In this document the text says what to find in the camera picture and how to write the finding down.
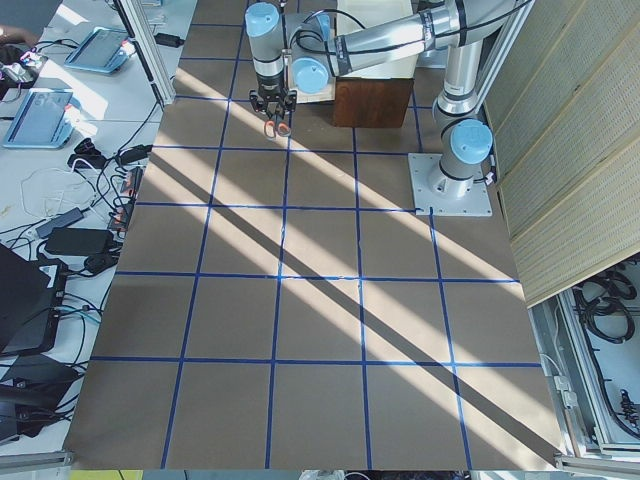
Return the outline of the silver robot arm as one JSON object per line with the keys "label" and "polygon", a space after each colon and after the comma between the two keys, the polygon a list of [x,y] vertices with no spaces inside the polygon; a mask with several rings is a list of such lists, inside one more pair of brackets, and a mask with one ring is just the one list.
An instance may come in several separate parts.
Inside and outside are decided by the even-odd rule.
{"label": "silver robot arm", "polygon": [[436,1],[405,16],[371,6],[374,20],[363,23],[340,9],[288,14],[283,4],[256,1],[244,14],[257,78],[251,106],[266,117],[266,137],[286,138],[299,94],[318,94],[332,79],[355,80],[367,70],[377,80],[405,80],[420,54],[445,50],[445,79],[434,102],[443,155],[428,179],[434,193],[462,197],[493,143],[472,113],[483,41],[518,7],[515,1]]}

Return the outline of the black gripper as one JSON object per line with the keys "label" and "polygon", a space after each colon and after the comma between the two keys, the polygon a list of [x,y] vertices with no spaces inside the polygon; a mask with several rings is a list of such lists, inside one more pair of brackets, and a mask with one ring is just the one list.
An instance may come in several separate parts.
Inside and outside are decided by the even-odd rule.
{"label": "black gripper", "polygon": [[297,106],[296,90],[250,90],[249,101],[256,113],[266,116],[285,116],[294,112]]}

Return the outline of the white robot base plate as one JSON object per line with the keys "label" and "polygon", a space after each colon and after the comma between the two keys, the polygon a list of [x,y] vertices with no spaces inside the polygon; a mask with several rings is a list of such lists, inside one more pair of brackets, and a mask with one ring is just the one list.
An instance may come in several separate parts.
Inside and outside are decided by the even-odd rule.
{"label": "white robot base plate", "polygon": [[474,178],[453,180],[440,169],[442,155],[409,153],[408,165],[416,215],[447,217],[491,217],[493,214],[486,184]]}

